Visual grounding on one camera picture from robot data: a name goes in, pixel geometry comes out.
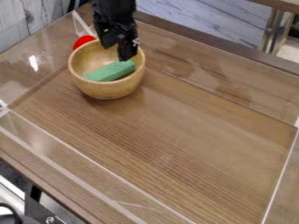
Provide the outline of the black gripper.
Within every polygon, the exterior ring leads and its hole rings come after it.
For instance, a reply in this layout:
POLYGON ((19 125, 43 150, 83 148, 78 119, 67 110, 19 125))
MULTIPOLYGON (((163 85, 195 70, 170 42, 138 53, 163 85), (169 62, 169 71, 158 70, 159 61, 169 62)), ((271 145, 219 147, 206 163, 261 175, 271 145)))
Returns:
POLYGON ((118 43, 121 61, 130 60, 138 54, 139 37, 134 14, 133 10, 118 14, 94 12, 94 25, 101 44, 105 48, 110 48, 118 43))

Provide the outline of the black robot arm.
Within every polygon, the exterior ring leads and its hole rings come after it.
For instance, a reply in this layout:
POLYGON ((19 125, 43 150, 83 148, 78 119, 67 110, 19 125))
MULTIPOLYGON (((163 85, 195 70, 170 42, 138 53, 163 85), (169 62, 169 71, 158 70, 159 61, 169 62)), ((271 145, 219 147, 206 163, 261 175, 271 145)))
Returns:
POLYGON ((130 60, 139 47, 137 0, 93 0, 93 11, 101 44, 105 48, 118 45, 119 60, 130 60))

